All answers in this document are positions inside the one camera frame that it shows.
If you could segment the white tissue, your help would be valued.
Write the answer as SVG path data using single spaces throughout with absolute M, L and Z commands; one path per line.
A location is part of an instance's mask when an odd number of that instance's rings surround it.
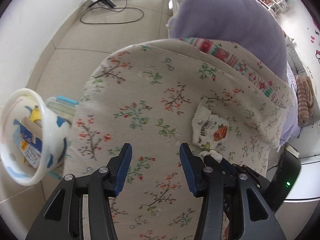
M 212 157 L 215 161 L 218 163 L 221 163 L 223 156 L 219 153 L 217 153 L 215 150 L 210 150 L 210 151 L 202 151 L 201 153 L 198 154 L 198 156 L 204 160 L 205 156 L 210 156 Z

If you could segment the torn blue white carton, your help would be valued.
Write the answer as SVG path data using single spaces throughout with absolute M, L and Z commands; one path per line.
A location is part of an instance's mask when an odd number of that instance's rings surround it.
M 20 135 L 23 140 L 42 152 L 42 127 L 37 126 L 28 118 L 23 118 L 20 121 L 14 119 L 13 125 L 18 126 L 17 135 Z

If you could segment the yellow paper cup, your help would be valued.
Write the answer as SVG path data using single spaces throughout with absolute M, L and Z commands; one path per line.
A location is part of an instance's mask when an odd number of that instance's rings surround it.
M 29 120 L 37 126 L 42 127 L 41 112 L 38 105 L 35 105 L 34 108 L 31 108 L 29 106 L 25 106 L 25 108 L 30 112 Z

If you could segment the light blue milk carton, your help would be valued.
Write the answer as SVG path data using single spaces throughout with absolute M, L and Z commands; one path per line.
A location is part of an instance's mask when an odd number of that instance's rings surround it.
M 23 162 L 32 168 L 38 168 L 40 164 L 40 152 L 23 140 L 20 135 L 14 136 L 14 142 L 23 155 Z

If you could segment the white cartoon trash bin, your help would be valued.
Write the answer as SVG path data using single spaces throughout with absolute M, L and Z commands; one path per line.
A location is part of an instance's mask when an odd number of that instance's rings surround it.
M 35 91 L 15 91 L 1 113 L 1 160 L 22 186 L 35 185 L 63 164 L 70 124 Z

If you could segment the white nut snack wrapper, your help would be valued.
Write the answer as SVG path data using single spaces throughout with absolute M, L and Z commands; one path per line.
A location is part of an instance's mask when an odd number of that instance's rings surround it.
M 205 151 L 214 150 L 222 145 L 227 137 L 229 123 L 213 114 L 199 103 L 191 121 L 193 144 Z

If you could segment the brown knitted blanket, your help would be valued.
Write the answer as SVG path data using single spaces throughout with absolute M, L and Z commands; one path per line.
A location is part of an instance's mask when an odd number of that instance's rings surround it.
M 298 124 L 306 126 L 314 113 L 315 95 L 310 77 L 296 76 L 298 100 Z

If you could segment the plastic box blue lid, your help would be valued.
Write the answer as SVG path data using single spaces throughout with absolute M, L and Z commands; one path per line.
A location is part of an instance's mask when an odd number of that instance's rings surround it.
M 45 101 L 46 106 L 55 114 L 72 125 L 79 103 L 64 96 L 51 96 Z

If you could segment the grey cushion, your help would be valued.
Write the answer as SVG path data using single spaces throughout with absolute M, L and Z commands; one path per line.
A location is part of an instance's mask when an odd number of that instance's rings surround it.
M 300 75 L 301 77 L 310 77 L 309 74 L 307 74 L 306 67 L 304 66 L 304 63 L 301 61 L 300 57 L 298 56 L 295 46 L 293 44 L 293 41 L 289 38 L 285 38 L 286 42 L 286 51 L 287 51 L 287 62 L 289 64 L 289 67 L 291 68 L 291 71 L 295 77 L 295 85 L 296 85 L 296 76 Z M 313 123 L 319 121 L 319 104 L 316 99 L 316 93 L 313 88 L 314 95 L 315 95 L 315 105 L 314 105 L 314 113 L 313 116 L 311 117 L 309 123 L 306 126 L 310 126 Z

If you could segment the purple bed duvet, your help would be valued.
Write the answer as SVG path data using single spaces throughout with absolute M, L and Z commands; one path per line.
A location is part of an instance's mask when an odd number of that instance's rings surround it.
M 284 82 L 293 78 L 280 25 L 256 0 L 182 0 L 168 37 L 235 42 Z

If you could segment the white toy shelf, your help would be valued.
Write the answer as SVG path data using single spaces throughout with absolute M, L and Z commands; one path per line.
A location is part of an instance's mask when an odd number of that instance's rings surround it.
M 285 0 L 257 0 L 262 4 L 268 12 L 277 18 L 278 15 L 284 14 L 289 10 L 289 6 Z

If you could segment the hello kitty wall sticker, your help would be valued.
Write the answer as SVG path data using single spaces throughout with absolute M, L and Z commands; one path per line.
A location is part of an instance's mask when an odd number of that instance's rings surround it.
M 315 20 L 312 20 L 314 27 L 314 35 L 310 36 L 310 41 L 315 44 L 315 58 L 319 62 L 319 27 Z

